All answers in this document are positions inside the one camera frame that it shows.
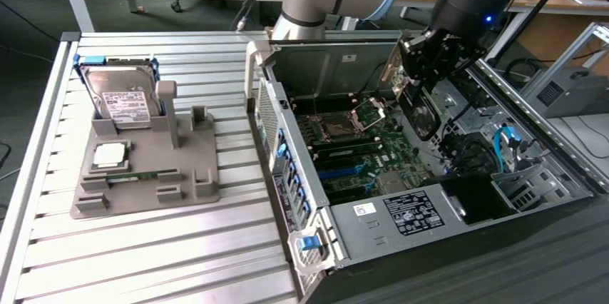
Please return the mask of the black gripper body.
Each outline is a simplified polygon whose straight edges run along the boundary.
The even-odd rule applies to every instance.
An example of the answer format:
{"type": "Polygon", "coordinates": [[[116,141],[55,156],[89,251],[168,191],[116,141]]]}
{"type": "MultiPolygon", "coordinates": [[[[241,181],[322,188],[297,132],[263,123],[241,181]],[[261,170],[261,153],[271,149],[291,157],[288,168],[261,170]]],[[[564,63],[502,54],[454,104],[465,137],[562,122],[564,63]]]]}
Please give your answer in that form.
{"type": "Polygon", "coordinates": [[[400,44],[406,75],[437,81],[465,70],[485,48],[478,41],[510,0],[437,0],[424,33],[400,44]]]}

